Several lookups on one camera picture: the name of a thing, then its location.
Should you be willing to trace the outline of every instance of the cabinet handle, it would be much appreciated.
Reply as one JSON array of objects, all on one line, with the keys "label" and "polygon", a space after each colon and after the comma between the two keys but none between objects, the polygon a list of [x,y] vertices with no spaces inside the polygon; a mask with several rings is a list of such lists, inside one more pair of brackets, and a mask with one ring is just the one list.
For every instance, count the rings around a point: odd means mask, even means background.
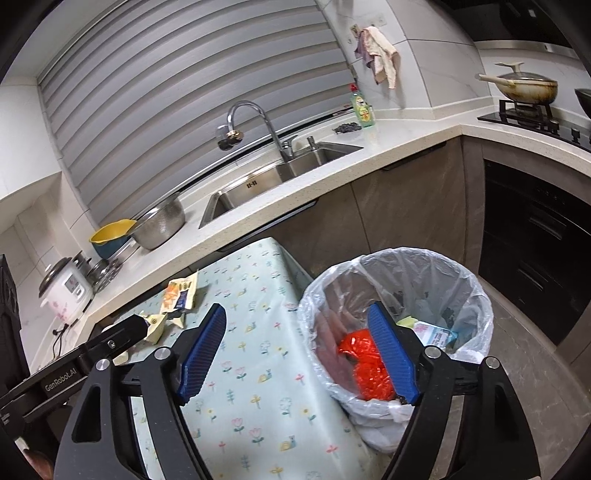
[{"label": "cabinet handle", "polygon": [[392,162],[390,165],[386,165],[385,167],[382,167],[381,170],[382,171],[390,171],[390,170],[393,170],[397,167],[401,167],[405,163],[416,160],[417,158],[420,158],[420,157],[424,157],[425,155],[435,152],[435,150],[439,150],[440,148],[443,148],[446,145],[447,145],[447,140],[445,140],[445,142],[441,142],[436,145],[433,145],[432,147],[428,147],[425,150],[421,150],[420,152],[413,153],[412,155],[409,155],[408,157],[404,157],[404,158],[401,158],[400,160]]},{"label": "cabinet handle", "polygon": [[566,225],[538,207],[532,205],[530,208],[531,215],[528,221],[558,240],[562,240]]},{"label": "cabinet handle", "polygon": [[540,275],[538,272],[536,272],[532,267],[530,267],[529,265],[522,262],[522,263],[520,263],[519,267],[517,268],[517,273],[520,274],[521,276],[525,277],[538,290],[544,291],[544,283],[546,283],[547,280],[542,275]]},{"label": "cabinet handle", "polygon": [[318,202],[318,199],[312,200],[311,202],[308,202],[308,203],[302,205],[301,207],[296,208],[295,210],[287,212],[285,215],[281,215],[280,217],[276,218],[275,220],[272,220],[269,223],[264,224],[262,227],[257,228],[256,230],[240,237],[238,240],[234,240],[232,243],[229,243],[229,244],[221,247],[220,249],[218,249],[218,252],[225,253],[228,250],[233,249],[237,245],[240,245],[241,243],[247,241],[248,239],[251,239],[253,236],[258,235],[259,233],[263,233],[265,230],[269,230],[269,228],[272,228],[275,225],[279,225],[281,222],[297,215],[298,213],[303,212],[304,210],[307,210],[308,208],[312,208],[314,205],[316,205],[317,202]]}]

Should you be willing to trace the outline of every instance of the kitchen counter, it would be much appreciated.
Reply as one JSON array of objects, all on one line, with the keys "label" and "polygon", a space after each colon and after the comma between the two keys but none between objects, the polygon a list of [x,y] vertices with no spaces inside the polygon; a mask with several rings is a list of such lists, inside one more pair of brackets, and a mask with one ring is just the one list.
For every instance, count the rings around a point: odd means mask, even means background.
[{"label": "kitchen counter", "polygon": [[[205,185],[183,196],[187,223],[181,231],[153,252],[138,250],[124,264],[113,282],[95,297],[87,312],[66,333],[63,351],[67,352],[88,339],[95,323],[105,316],[228,243],[393,161],[460,135],[522,148],[591,177],[591,154],[582,149],[536,132],[477,120],[477,117],[495,108],[491,105],[438,120],[379,119],[374,127],[340,135],[332,133],[331,129],[351,121],[352,117],[340,117],[327,122],[302,133],[294,142],[294,148],[303,147],[306,136],[311,134],[316,141],[363,148],[269,190],[199,228],[210,195],[221,186],[261,166],[262,161],[268,163],[273,160],[273,147],[264,149],[257,160],[243,166],[246,170],[243,168],[240,173],[234,169],[228,174],[214,175]],[[50,359],[48,353],[40,359],[39,364],[45,365]]]}]

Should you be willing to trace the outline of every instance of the rice cooker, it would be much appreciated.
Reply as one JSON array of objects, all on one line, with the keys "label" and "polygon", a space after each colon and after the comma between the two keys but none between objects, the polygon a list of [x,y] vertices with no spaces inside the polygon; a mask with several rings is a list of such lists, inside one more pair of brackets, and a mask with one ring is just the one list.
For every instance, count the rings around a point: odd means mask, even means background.
[{"label": "rice cooker", "polygon": [[49,305],[57,317],[71,323],[95,296],[84,274],[71,258],[62,258],[49,268],[39,285],[41,307]]}]

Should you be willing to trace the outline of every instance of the pot lid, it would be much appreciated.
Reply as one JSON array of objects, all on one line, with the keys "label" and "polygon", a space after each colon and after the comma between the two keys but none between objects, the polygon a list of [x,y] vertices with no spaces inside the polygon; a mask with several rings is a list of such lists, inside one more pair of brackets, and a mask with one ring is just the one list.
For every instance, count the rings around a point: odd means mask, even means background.
[{"label": "pot lid", "polygon": [[505,73],[503,75],[499,75],[500,78],[506,80],[533,80],[536,82],[550,82],[553,85],[558,85],[556,80],[551,78],[545,77],[544,75],[540,75],[539,73],[532,73],[532,72],[522,72],[521,65],[523,64],[522,61],[516,61],[513,63],[495,63],[495,65],[499,65],[501,67],[509,67],[513,69],[513,72]]},{"label": "pot lid", "polygon": [[47,275],[45,275],[45,278],[41,280],[41,284],[39,285],[39,298],[41,298],[41,296],[46,292],[51,282],[57,277],[57,274],[64,269],[71,259],[71,257],[62,258],[50,268],[49,272],[47,272]]}]

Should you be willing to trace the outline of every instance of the plastic trash bag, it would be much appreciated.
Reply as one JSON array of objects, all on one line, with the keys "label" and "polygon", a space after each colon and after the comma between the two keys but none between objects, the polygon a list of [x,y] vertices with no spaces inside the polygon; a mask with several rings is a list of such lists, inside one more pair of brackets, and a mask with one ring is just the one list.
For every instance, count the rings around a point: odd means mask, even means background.
[{"label": "plastic trash bag", "polygon": [[396,321],[411,315],[454,331],[457,339],[446,348],[448,355],[477,364],[491,345],[493,313],[488,296],[467,268],[417,248],[382,250],[335,265],[306,288],[297,316],[318,379],[359,426],[365,442],[392,453],[413,407],[398,400],[358,398],[353,365],[338,353],[347,333],[367,328],[366,310],[377,300]]}]

